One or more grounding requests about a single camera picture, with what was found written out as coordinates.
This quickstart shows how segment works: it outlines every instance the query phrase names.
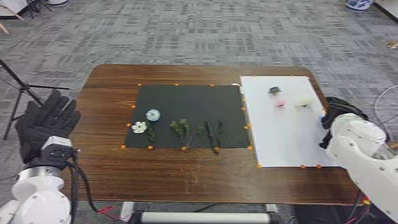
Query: wooden table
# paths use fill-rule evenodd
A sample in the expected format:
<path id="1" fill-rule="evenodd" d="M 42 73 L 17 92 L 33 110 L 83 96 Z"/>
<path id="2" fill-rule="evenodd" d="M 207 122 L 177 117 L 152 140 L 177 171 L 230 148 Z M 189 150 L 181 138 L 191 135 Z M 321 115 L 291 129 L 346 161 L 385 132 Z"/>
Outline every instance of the wooden table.
<path id="1" fill-rule="evenodd" d="M 95 67 L 78 97 L 83 117 L 72 132 L 94 200 L 351 204 L 356 188 L 340 168 L 255 168 L 255 152 L 246 149 L 223 149 L 218 156 L 205 149 L 120 149 L 138 85 L 227 85 L 239 82 L 239 75 L 307 76 L 325 105 L 312 74 L 300 67 Z"/>

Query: white board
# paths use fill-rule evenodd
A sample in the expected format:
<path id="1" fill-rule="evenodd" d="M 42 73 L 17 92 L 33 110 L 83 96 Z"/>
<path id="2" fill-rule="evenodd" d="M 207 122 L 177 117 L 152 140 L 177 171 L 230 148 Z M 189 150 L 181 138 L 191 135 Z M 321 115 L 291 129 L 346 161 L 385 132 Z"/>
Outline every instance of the white board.
<path id="1" fill-rule="evenodd" d="M 268 93 L 273 86 L 280 88 L 277 95 Z M 241 76 L 241 91 L 261 167 L 337 166 L 317 147 L 326 134 L 319 122 L 325 111 L 309 78 Z"/>

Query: cable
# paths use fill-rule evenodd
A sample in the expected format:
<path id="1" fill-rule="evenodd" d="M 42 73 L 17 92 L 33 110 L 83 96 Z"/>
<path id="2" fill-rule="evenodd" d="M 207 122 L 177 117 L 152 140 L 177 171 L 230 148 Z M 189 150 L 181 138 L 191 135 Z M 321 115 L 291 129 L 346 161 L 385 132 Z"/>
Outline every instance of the cable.
<path id="1" fill-rule="evenodd" d="M 381 99 L 385 93 L 387 93 L 396 87 L 398 87 L 398 85 L 390 86 L 390 87 L 381 91 L 381 93 L 380 93 L 380 95 L 378 95 L 378 97 L 376 97 L 376 100 L 374 100 L 374 107 L 372 107 L 376 121 L 378 121 L 378 124 L 380 124 L 380 126 L 381 126 L 381 129 L 383 129 L 383 131 L 385 131 L 387 138 L 388 138 L 390 135 L 388 135 L 388 131 L 387 131 L 387 128 L 385 128 L 385 125 L 383 125 L 385 122 L 381 122 L 380 117 L 378 117 L 378 101 L 380 101 L 380 99 Z"/>
<path id="2" fill-rule="evenodd" d="M 94 205 L 94 200 L 92 200 L 92 195 L 90 195 L 90 185 L 88 185 L 88 179 L 86 179 L 86 176 L 85 176 L 85 173 L 83 173 L 83 170 L 79 169 L 79 167 L 76 167 L 78 169 L 78 175 L 81 177 L 81 180 L 83 180 L 83 186 L 85 186 L 85 194 L 86 194 L 86 199 L 88 199 L 88 206 L 90 206 L 90 209 L 95 213 L 106 215 L 106 217 L 113 220 L 113 222 L 122 222 L 124 221 L 120 220 L 120 218 L 113 217 L 110 214 L 106 214 L 104 212 L 101 212 L 101 210 L 95 208 L 95 205 Z"/>
<path id="3" fill-rule="evenodd" d="M 216 205 L 216 203 L 209 204 L 207 206 L 204 206 L 200 209 L 197 209 L 193 212 L 200 212 L 204 211 L 209 207 L 213 207 Z"/>
<path id="4" fill-rule="evenodd" d="M 12 179 L 15 177 L 17 177 L 17 174 L 14 176 L 10 176 L 10 177 L 1 178 L 0 181 L 5 181 L 5 180 L 8 180 L 8 179 Z"/>
<path id="5" fill-rule="evenodd" d="M 371 206 L 371 204 L 367 205 L 365 210 L 362 212 L 362 215 L 360 215 L 360 217 L 358 217 L 358 219 L 356 219 L 353 224 L 358 224 L 360 221 L 364 220 L 364 218 L 367 217 L 367 215 L 369 215 L 369 206 Z"/>
<path id="6" fill-rule="evenodd" d="M 348 215 L 348 218 L 346 218 L 346 223 L 349 223 L 353 215 L 355 215 L 360 198 L 362 198 L 362 191 L 356 190 L 356 198 L 355 198 L 355 202 L 353 202 L 353 205 L 351 205 L 351 211 L 349 211 L 349 215 Z"/>
<path id="7" fill-rule="evenodd" d="M 296 221 L 296 217 L 294 217 L 294 216 L 289 218 L 289 220 L 287 220 L 285 223 L 291 224 L 293 222 L 298 223 L 298 221 Z"/>

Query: gray carpet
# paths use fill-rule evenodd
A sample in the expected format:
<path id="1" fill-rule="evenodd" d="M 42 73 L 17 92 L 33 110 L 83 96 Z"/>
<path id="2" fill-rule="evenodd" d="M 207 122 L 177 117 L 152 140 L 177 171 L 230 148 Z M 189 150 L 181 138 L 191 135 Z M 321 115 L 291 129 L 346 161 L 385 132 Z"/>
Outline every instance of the gray carpet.
<path id="1" fill-rule="evenodd" d="M 104 63 L 300 65 L 325 95 L 344 98 L 374 119 L 374 97 L 398 82 L 398 51 L 385 47 L 398 26 L 374 8 L 351 12 L 342 0 L 70 0 L 53 13 L 42 10 L 35 19 L 24 18 L 1 21 L 10 35 L 0 33 L 0 57 L 22 80 L 69 87 L 69 96 Z M 0 77 L 10 81 L 3 71 Z M 3 82 L 0 93 L 1 130 L 15 97 Z M 381 120 L 396 108 L 392 92 L 380 101 Z M 385 125 L 398 141 L 396 120 Z M 0 178 L 19 169 L 12 131 L 0 141 Z M 12 181 L 0 183 L 0 204 L 10 186 Z M 95 219 L 83 208 L 79 217 L 81 223 L 83 217 Z"/>

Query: white flower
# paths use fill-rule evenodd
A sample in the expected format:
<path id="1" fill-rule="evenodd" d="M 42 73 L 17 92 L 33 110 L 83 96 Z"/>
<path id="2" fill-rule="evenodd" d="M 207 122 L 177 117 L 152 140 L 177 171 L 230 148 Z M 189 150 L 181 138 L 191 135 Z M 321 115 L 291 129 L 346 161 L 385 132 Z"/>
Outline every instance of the white flower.
<path id="1" fill-rule="evenodd" d="M 134 122 L 134 125 L 131 126 L 131 129 L 133 129 L 133 133 L 134 134 L 140 134 L 140 133 L 143 133 L 143 131 L 145 131 L 145 122 L 141 121 L 136 121 Z"/>
<path id="2" fill-rule="evenodd" d="M 156 121 L 159 119 L 159 112 L 157 110 L 150 109 L 147 112 L 145 112 L 145 119 L 149 121 Z"/>

